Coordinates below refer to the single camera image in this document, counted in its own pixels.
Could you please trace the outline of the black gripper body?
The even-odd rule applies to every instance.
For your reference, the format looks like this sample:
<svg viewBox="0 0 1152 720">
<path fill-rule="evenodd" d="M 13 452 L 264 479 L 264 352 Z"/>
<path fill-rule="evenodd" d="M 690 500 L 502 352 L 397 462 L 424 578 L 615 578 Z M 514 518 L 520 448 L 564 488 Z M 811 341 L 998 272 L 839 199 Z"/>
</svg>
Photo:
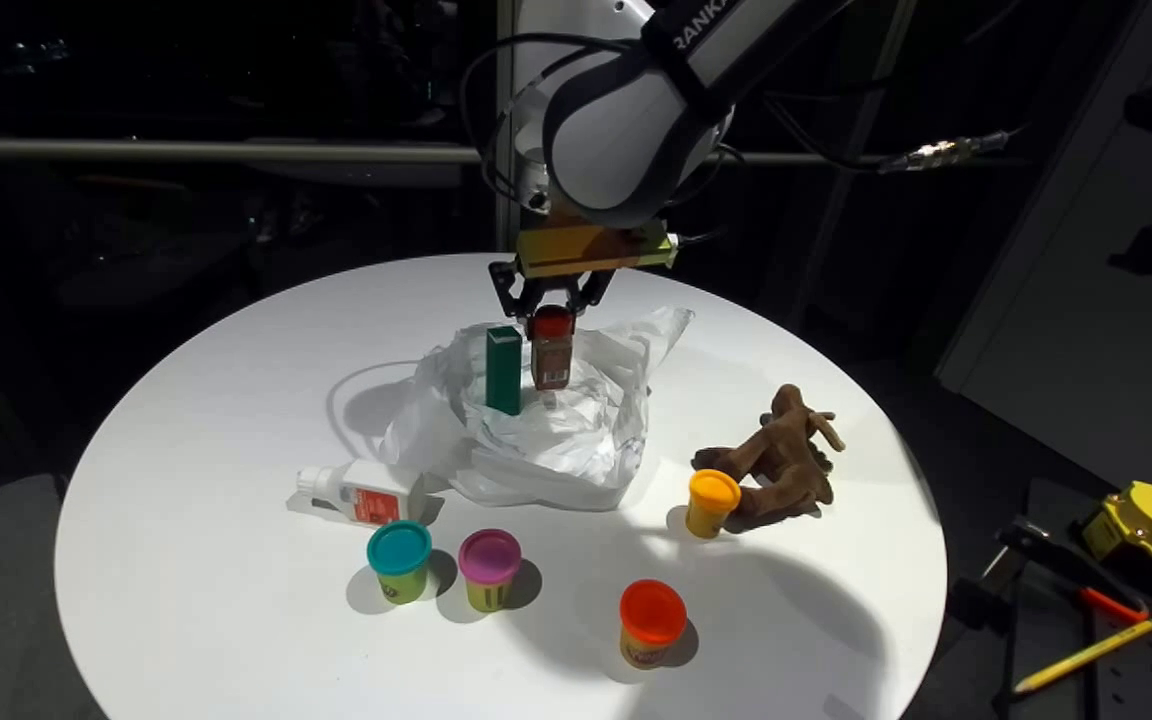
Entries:
<svg viewBox="0 0 1152 720">
<path fill-rule="evenodd" d="M 573 313 L 578 283 L 588 272 L 580 272 L 580 276 L 524 276 L 514 259 L 492 259 L 489 278 L 492 276 L 502 283 L 509 283 L 518 276 L 514 288 L 524 296 L 524 313 L 538 316 L 547 296 L 560 296 L 560 305 Z"/>
</svg>

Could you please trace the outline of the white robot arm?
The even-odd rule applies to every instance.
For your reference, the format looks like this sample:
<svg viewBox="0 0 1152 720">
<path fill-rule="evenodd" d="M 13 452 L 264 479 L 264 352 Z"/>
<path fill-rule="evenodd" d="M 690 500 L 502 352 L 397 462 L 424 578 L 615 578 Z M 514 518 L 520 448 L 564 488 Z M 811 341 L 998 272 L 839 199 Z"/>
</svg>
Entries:
<svg viewBox="0 0 1152 720">
<path fill-rule="evenodd" d="M 669 268 L 663 210 L 739 98 L 855 0 L 520 0 L 459 72 L 485 182 L 524 210 L 489 262 L 509 318 L 580 316 L 625 268 Z"/>
</svg>

